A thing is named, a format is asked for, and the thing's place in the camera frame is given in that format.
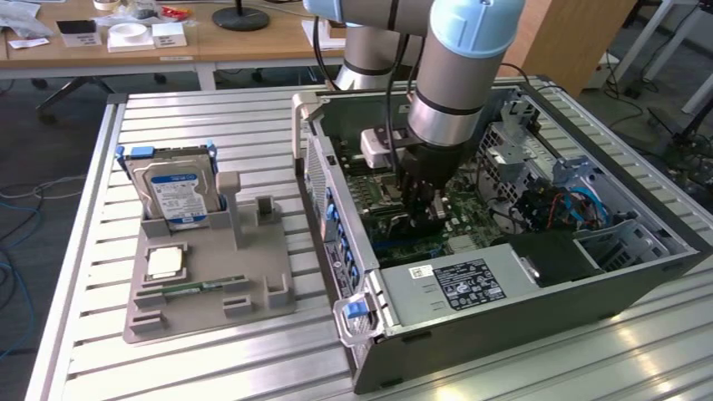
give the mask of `motherboard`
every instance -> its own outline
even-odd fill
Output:
[[[485,248],[502,237],[466,173],[458,173],[445,188],[449,220],[442,229],[414,238],[393,239],[389,235],[393,221],[405,217],[395,175],[375,170],[367,175],[347,175],[346,182],[381,267]]]

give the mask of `gray carpet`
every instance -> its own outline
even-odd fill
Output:
[[[633,29],[621,31],[613,44],[613,52],[617,56],[625,54],[639,31],[641,24],[637,24]],[[659,35],[650,41],[637,60],[638,68],[663,39],[665,37]],[[711,72],[710,59],[686,48],[679,48],[655,80],[659,93],[645,91],[637,103],[641,106],[662,107],[682,122],[687,121],[690,117],[679,112],[679,108]],[[261,84],[250,79],[249,74],[250,71],[222,74],[218,89],[309,83],[306,69],[265,70]],[[634,72],[629,74],[621,86],[634,76]],[[122,93],[198,90],[194,74],[166,74],[166,78],[165,85],[157,85],[150,74],[112,77],[106,79],[106,83]],[[50,87],[40,91],[30,86],[29,80],[17,80],[12,91],[0,96],[0,126],[2,127],[0,132],[0,187],[20,183],[38,183],[61,176],[85,173],[104,112],[104,93],[88,85],[72,94],[52,109],[58,120],[53,126],[41,125],[33,118],[17,119],[18,115],[32,115],[36,104],[49,94],[49,90],[57,89],[65,81],[65,79],[48,79]],[[0,82],[0,89],[6,85],[8,81]],[[597,91],[583,93],[579,101],[605,123],[635,112],[631,106],[611,100]],[[643,145],[653,138],[643,118],[631,119],[617,128],[626,135],[637,138]],[[713,116],[709,116],[702,133],[707,135],[711,132]],[[74,183],[57,188],[57,192],[65,193],[77,187]],[[34,198],[29,198],[10,203],[16,206],[34,206],[36,202]],[[22,345],[26,353],[10,355],[0,360],[0,400],[2,401],[22,399],[24,396],[34,360],[32,349],[37,347],[49,311],[77,204],[78,198],[48,200],[42,206],[42,220],[37,232],[21,246],[9,251],[13,266],[22,273],[28,284],[37,324],[30,340]],[[0,236],[24,219],[24,216],[25,212],[0,208]],[[0,287],[0,300],[6,297],[9,288],[6,284]],[[0,349],[5,349],[22,336],[26,322],[26,307],[21,292],[17,292],[9,306],[0,311]]]

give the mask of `blue cable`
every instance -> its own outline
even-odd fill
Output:
[[[30,237],[32,234],[34,234],[34,231],[40,227],[40,221],[42,220],[42,215],[40,214],[40,211],[37,209],[32,208],[32,207],[12,206],[12,205],[8,205],[6,203],[2,203],[2,202],[0,202],[0,206],[1,207],[6,207],[8,209],[12,209],[13,211],[30,211],[32,213],[34,213],[34,215],[37,215],[37,221],[34,223],[34,226],[26,232],[26,234],[24,234],[24,236],[20,237],[20,239],[16,240],[14,242],[12,242],[8,246],[0,246],[2,249],[10,249],[14,246],[20,245],[22,243],[22,241],[26,240]]]
[[[34,307],[32,306],[32,300],[30,300],[30,294],[26,291],[26,286],[24,285],[22,277],[20,276],[20,273],[12,268],[10,265],[6,263],[0,262],[0,267],[6,269],[9,273],[14,276],[14,279],[17,280],[17,283],[20,284],[20,288],[22,289],[22,295],[24,300],[26,301],[26,307],[30,312],[30,323],[26,327],[26,332],[24,335],[14,341],[14,343],[10,345],[10,347],[4,351],[2,354],[0,354],[0,361],[2,361],[2,358],[20,346],[26,342],[26,340],[30,338],[32,332],[34,331]]]

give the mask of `barcode sticker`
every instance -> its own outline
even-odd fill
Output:
[[[410,278],[413,278],[413,280],[415,280],[417,278],[433,276],[433,266],[423,265],[423,266],[411,267],[409,269],[409,273],[410,273]]]

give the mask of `tape roll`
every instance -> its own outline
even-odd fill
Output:
[[[121,4],[121,0],[93,0],[93,7],[98,11],[113,11]]]

